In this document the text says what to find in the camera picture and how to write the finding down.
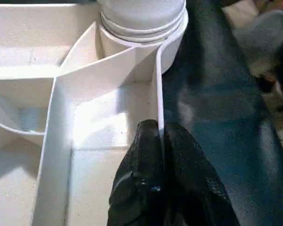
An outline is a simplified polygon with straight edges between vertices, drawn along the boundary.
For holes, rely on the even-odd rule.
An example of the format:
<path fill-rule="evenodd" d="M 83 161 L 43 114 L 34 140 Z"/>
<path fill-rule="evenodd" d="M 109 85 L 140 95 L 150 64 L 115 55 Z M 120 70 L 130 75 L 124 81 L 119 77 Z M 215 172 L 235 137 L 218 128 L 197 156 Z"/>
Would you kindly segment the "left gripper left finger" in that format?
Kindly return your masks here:
<path fill-rule="evenodd" d="M 107 225 L 162 226 L 165 213 L 164 167 L 158 123 L 137 125 L 109 197 Z"/>

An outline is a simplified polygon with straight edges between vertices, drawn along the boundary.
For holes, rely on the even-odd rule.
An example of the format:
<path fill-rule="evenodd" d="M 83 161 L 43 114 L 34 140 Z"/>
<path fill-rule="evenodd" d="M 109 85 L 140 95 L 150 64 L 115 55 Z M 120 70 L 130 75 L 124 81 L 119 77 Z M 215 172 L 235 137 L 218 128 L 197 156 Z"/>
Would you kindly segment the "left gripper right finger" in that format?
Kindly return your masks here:
<path fill-rule="evenodd" d="M 164 126 L 170 223 L 178 226 L 238 226 L 225 186 L 202 148 L 184 127 Z"/>

